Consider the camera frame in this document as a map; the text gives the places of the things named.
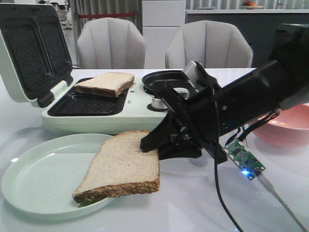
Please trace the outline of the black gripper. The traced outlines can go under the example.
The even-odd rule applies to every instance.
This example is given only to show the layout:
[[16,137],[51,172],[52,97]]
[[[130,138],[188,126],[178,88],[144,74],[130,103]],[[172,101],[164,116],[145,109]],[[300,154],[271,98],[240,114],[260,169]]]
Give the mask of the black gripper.
[[185,99],[166,82],[161,83],[159,98],[168,107],[162,122],[141,139],[140,148],[148,152],[158,148],[160,160],[201,157],[205,149],[217,163],[227,161],[219,138],[232,130],[234,116],[222,110],[227,101],[217,80],[206,73],[204,87]]

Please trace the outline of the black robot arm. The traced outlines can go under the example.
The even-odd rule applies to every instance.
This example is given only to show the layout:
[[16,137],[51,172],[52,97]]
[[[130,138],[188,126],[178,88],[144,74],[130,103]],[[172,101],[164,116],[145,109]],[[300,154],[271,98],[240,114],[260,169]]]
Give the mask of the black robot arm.
[[269,61],[221,87],[197,62],[183,77],[194,88],[185,99],[167,82],[153,92],[168,111],[163,121],[142,138],[143,152],[159,150],[159,158],[198,158],[205,149],[217,160],[227,156],[219,137],[259,116],[309,101],[309,30],[300,28],[274,48]]

